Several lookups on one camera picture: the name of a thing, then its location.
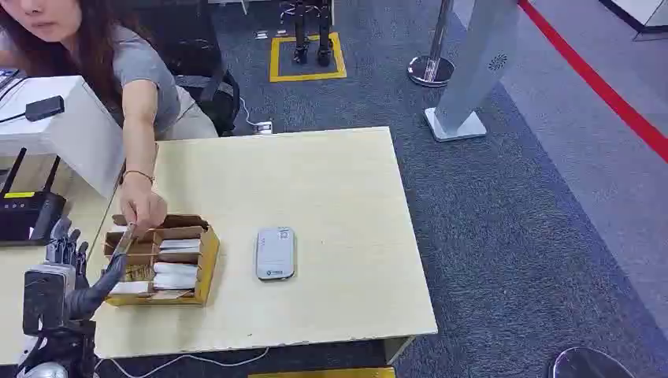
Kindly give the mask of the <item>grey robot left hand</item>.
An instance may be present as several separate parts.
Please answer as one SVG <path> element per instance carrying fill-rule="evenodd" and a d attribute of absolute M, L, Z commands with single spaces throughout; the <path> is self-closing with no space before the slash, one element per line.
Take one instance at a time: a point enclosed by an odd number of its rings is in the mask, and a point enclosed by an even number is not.
<path fill-rule="evenodd" d="M 86 253 L 89 244 L 79 242 L 80 230 L 71 228 L 67 217 L 56 221 L 46 246 L 46 263 L 65 271 L 65 309 L 73 321 L 89 320 L 111 291 L 120 283 L 132 245 L 132 230 L 127 229 L 113 251 L 112 257 L 94 284 L 86 277 Z"/>

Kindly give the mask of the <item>person's left hand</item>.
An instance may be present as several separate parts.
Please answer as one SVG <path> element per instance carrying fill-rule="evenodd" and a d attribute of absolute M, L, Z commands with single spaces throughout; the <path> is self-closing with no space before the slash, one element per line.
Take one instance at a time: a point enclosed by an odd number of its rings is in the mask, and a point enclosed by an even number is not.
<path fill-rule="evenodd" d="M 139 171 L 124 174 L 120 207 L 126 222 L 134 226 L 133 235 L 137 237 L 160 226 L 167 215 L 166 201 L 153 192 L 150 177 Z"/>

